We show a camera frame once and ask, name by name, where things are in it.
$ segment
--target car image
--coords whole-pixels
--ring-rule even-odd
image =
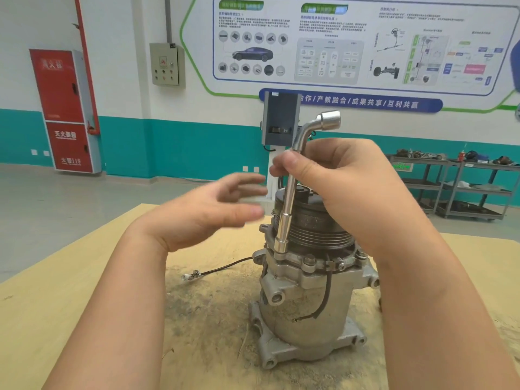
[[[248,48],[233,53],[235,60],[262,60],[267,61],[273,58],[273,53],[269,49],[264,48]]]

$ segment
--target person's left hand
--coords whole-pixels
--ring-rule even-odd
[[[188,248],[222,227],[243,227],[261,219],[262,207],[238,200],[265,196],[267,188],[258,184],[264,180],[260,174],[225,176],[147,212],[131,228],[154,237],[169,252]]]

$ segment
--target teal wall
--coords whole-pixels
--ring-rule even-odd
[[[173,122],[156,119],[132,119],[101,116],[101,153],[104,170],[109,175],[151,178],[170,176],[215,180],[246,165],[252,171],[260,167],[267,174],[269,153],[261,141],[258,127],[231,126],[206,123]],[[40,112],[0,109],[0,162],[52,166],[50,157],[43,156],[48,149],[47,136]],[[465,142],[433,139],[369,136],[319,132],[318,137],[354,137],[373,139],[385,153],[398,149],[445,153],[456,157]],[[31,155],[38,150],[38,156]],[[476,150],[491,159],[506,155],[520,161],[520,146],[469,143],[466,151]],[[415,166],[405,177],[422,177],[424,166]],[[450,171],[453,180],[456,169]],[[485,183],[491,171],[465,169],[463,180]],[[431,178],[436,177],[432,168]],[[498,173],[496,183],[512,188],[517,173]],[[479,196],[464,194],[459,199],[476,202]],[[490,197],[490,203],[504,204],[503,197]],[[520,193],[515,205],[520,205]]]

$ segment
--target forearm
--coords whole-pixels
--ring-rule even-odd
[[[129,227],[44,389],[158,388],[167,252]]]
[[[518,376],[465,269],[424,215],[394,228],[379,257],[391,389],[518,386]]]

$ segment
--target metal cart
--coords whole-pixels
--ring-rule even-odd
[[[426,169],[424,170],[424,174],[422,179],[414,179],[414,178],[402,178],[402,181],[408,187],[408,189],[417,189],[419,190],[419,196],[417,198],[417,202],[424,210],[427,215],[433,214],[437,210],[437,206],[440,199],[440,194],[442,192],[443,186],[445,184],[446,175],[448,173],[448,169],[451,166],[457,166],[458,163],[453,163],[449,160],[434,160],[429,158],[408,158],[408,157],[397,157],[395,155],[387,155],[388,160],[391,163],[407,163],[407,164],[425,164]],[[428,180],[430,175],[430,171],[432,166],[439,166],[439,172],[437,174],[437,179],[435,182],[431,182]],[[434,203],[425,203],[422,201],[424,196],[424,191],[438,191],[437,198]]]
[[[453,183],[453,186],[447,186],[445,184],[446,174],[444,174],[443,180],[441,182],[442,189],[451,190],[451,195],[449,201],[447,203],[439,203],[440,192],[437,200],[436,210],[437,213],[441,216],[447,218],[448,216],[463,216],[463,217],[474,217],[480,219],[491,220],[503,220],[509,205],[513,201],[513,197],[516,193],[518,185],[520,183],[520,167],[519,166],[511,166],[511,165],[499,165],[499,164],[487,164],[487,163],[471,163],[471,162],[450,162],[452,165],[457,165],[459,167],[457,171],[457,176]],[[478,183],[470,184],[468,188],[458,187],[460,180],[462,179],[462,174],[464,173],[465,168],[479,168],[483,170],[492,170],[491,176],[489,178],[488,183],[493,184],[495,182],[495,177],[497,176],[498,171],[509,171],[509,172],[517,172],[518,178],[512,190],[483,190],[476,189],[475,186]],[[478,205],[456,201],[455,196],[457,193],[475,193],[482,194],[482,199]],[[486,203],[488,196],[504,196],[509,197],[506,206],[504,207],[503,213],[495,212],[494,210],[484,208],[484,204]]]

